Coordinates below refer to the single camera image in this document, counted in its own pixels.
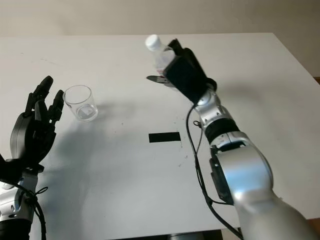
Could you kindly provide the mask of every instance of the water bottle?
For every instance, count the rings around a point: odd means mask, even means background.
[[[163,76],[165,68],[175,58],[175,52],[171,47],[164,45],[156,34],[148,36],[145,45],[153,54],[156,71]]]

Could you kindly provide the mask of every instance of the black tape strip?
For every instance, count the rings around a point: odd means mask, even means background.
[[[149,133],[149,143],[173,142],[173,141],[181,141],[180,133],[178,131]]]

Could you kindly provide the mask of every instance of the transparent cup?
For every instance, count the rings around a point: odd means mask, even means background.
[[[92,91],[86,85],[69,87],[63,93],[63,100],[80,121],[90,122],[98,116]]]

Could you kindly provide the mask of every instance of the black cable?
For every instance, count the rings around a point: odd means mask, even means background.
[[[207,193],[206,190],[206,186],[205,186],[205,182],[202,176],[202,172],[200,169],[200,164],[199,164],[199,159],[198,159],[198,151],[196,151],[195,149],[195,145],[194,142],[192,141],[191,138],[191,134],[190,134],[190,129],[189,129],[189,118],[190,118],[190,114],[192,112],[192,110],[196,107],[196,105],[193,105],[191,107],[191,109],[189,110],[186,119],[185,119],[185,126],[186,126],[186,133],[188,135],[190,144],[191,144],[191,148],[193,151],[193,155],[194,155],[194,161],[195,161],[195,169],[197,172],[197,177],[198,177],[198,181],[202,190],[202,193],[204,195],[204,199],[206,204],[208,205],[209,209],[211,210],[212,214],[227,228],[229,229],[234,235],[236,235],[239,239],[243,240],[243,236],[240,232],[238,232],[235,228],[233,228],[227,221],[225,221],[213,208],[212,203],[217,203],[216,201],[212,200]]]
[[[42,208],[38,202],[38,198],[37,195],[44,193],[46,190],[48,190],[48,187],[43,187],[41,188],[39,191],[37,191],[36,193],[33,193],[31,190],[26,189],[25,187],[15,183],[15,182],[11,182],[11,181],[7,181],[4,179],[0,179],[1,182],[12,185],[20,190],[22,190],[32,201],[33,204],[33,209],[35,214],[38,216],[39,221],[40,221],[40,225],[41,225],[41,240],[46,240],[46,221],[45,221],[45,215],[44,212],[42,211]]]
[[[199,127],[201,129],[201,123],[199,121],[193,121],[193,125]],[[202,135],[203,135],[203,131],[201,129],[201,133],[200,133],[200,139],[199,139],[199,143],[198,143],[198,147],[196,148],[196,151],[195,153],[198,155],[198,151],[199,151],[199,148],[200,148],[200,145],[201,145],[201,140],[202,140]]]

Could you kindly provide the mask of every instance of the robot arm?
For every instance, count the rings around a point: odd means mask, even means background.
[[[47,76],[29,94],[25,112],[16,120],[10,138],[12,159],[0,155],[0,240],[28,240],[34,209],[46,239],[45,219],[36,199],[39,163],[50,151],[55,137],[55,124],[60,120],[63,91],[59,90],[47,110],[45,98],[53,79]]]
[[[273,192],[268,161],[221,105],[217,84],[207,78],[193,52],[177,39],[176,57],[164,77],[194,104],[210,144],[212,179],[223,201],[234,205],[245,240],[317,240],[306,219]]]

